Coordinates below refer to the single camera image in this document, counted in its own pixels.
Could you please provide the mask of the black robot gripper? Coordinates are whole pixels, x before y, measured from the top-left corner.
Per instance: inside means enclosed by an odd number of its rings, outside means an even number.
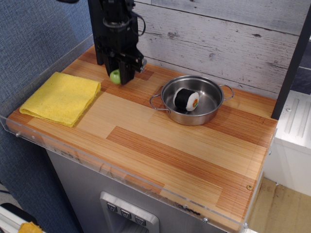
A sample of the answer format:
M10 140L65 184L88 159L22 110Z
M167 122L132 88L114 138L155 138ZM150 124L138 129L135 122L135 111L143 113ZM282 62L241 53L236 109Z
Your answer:
M108 76L119 69L121 84L125 85L134 78L135 71L143 72L146 59L137 49L138 37L143 31L138 30L137 20L121 22L103 21L101 37L102 53Z

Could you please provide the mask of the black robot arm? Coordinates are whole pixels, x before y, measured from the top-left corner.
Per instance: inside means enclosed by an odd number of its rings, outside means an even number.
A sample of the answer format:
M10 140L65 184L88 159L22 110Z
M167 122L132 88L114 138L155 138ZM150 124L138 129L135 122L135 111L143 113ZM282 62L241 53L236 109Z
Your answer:
M120 72L122 85L131 81L136 72L142 73L147 63L138 50L140 15L132 11L132 0L100 0L101 13L97 20L98 32L94 34L98 64L104 64L108 75Z

